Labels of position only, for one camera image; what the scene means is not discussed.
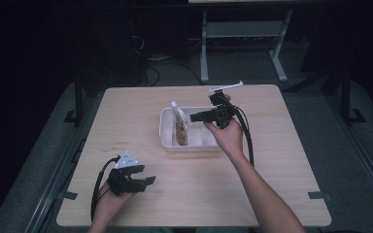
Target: white container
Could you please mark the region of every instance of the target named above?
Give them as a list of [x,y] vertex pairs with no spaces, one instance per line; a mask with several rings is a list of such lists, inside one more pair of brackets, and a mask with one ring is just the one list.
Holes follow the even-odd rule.
[[175,117],[172,108],[161,111],[159,138],[167,151],[218,151],[221,150],[214,135],[205,127],[202,121],[190,122],[189,115],[212,110],[214,107],[180,107],[187,118],[187,146],[179,146],[175,137]]

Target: plastic bottle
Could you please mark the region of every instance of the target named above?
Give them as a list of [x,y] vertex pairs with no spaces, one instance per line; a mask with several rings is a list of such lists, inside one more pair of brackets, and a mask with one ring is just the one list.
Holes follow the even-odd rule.
[[182,111],[176,101],[171,102],[175,116],[175,136],[180,146],[187,146],[187,116]]

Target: table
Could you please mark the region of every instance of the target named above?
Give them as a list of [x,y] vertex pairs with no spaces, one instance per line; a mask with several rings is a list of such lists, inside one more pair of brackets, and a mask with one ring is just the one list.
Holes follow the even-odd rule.
[[[91,224],[90,201],[98,172],[110,158],[129,150],[146,166],[133,178],[156,176],[156,180],[122,209],[112,225],[257,226],[244,188],[223,151],[168,152],[160,142],[161,110],[173,100],[180,107],[212,107],[209,87],[214,86],[108,89],[68,188],[78,195],[63,200],[58,224]],[[260,175],[303,225],[328,225],[331,217],[324,200],[309,197],[320,189],[280,89],[270,84],[242,85],[224,93],[247,115]]]

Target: dark background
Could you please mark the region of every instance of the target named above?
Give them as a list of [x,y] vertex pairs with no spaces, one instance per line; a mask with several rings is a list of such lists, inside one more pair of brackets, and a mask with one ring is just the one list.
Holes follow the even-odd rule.
[[[74,6],[70,1],[65,3]],[[88,93],[111,85],[136,85],[141,81],[142,78],[134,74],[137,69],[142,71],[145,57],[126,54],[132,50],[133,43],[128,37],[133,28],[137,33],[146,34],[147,38],[150,36],[150,50],[169,46],[177,48],[175,53],[179,55],[183,55],[180,45],[188,36],[196,33],[199,36],[199,27],[197,30],[188,26],[192,21],[200,25],[197,12],[160,12],[159,15],[144,13],[139,28],[137,23],[132,25],[135,27],[129,26],[123,20],[126,15],[100,17],[88,12],[65,11],[58,2],[52,1],[0,1],[0,206],[57,99],[78,75],[87,83]],[[171,23],[164,22],[168,18],[172,19],[169,20]],[[83,29],[71,36],[71,28],[76,27],[77,22]],[[121,31],[96,36],[111,30],[111,25],[119,25]],[[119,45],[114,44],[116,38],[119,38]],[[300,38],[312,40],[315,45],[309,51],[309,57],[314,58],[306,62],[305,70],[319,71],[333,61],[342,62],[373,99],[373,3],[353,1],[350,4],[347,1],[321,7],[319,11],[295,9],[287,40]],[[86,64],[91,58],[77,46],[77,39],[83,45],[90,45],[87,48],[104,54],[103,63],[110,61],[110,55],[135,65],[132,70],[125,71],[127,73],[120,65],[108,65],[112,70],[109,72],[99,67],[102,64],[89,66],[88,70]],[[110,48],[115,48],[116,52],[102,52]],[[94,78],[99,73],[103,74],[104,80]]]

